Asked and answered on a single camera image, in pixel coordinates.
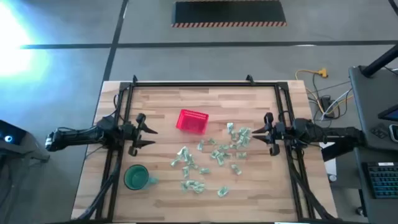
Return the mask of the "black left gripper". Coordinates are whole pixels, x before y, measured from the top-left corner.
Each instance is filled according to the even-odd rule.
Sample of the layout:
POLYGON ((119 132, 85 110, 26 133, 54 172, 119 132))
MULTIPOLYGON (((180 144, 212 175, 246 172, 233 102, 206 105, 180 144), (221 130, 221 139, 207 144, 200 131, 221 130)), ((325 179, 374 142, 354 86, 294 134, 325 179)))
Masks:
POLYGON ((158 134, 157 131, 152 130, 145 124, 146 116, 143 113, 139 113, 137 115, 136 121, 137 126, 133 125, 130 121, 128 121, 123 126, 123 137, 125 140, 132 141, 131 146, 129 147, 128 154, 135 157, 137 156, 138 149, 141 149, 144 146, 155 144, 155 141, 142 140, 141 132, 150 133, 150 134, 158 134))

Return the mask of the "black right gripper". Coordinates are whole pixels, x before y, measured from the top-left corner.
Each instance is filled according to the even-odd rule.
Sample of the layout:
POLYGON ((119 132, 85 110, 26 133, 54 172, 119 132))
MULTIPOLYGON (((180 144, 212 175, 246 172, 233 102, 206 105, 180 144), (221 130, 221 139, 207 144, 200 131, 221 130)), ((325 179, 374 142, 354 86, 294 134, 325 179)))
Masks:
POLYGON ((276 143, 276 140, 283 140, 285 148, 288 152, 292 152, 292 140, 288 138, 287 128, 285 127, 284 122, 272 124, 273 121, 273 114, 271 112, 267 112, 264 116, 265 126, 252 131, 253 134, 266 133, 266 135, 254 135, 253 138, 266 144, 270 144, 271 148, 269 149, 269 152, 271 156, 277 156, 280 153, 280 146, 276 143))

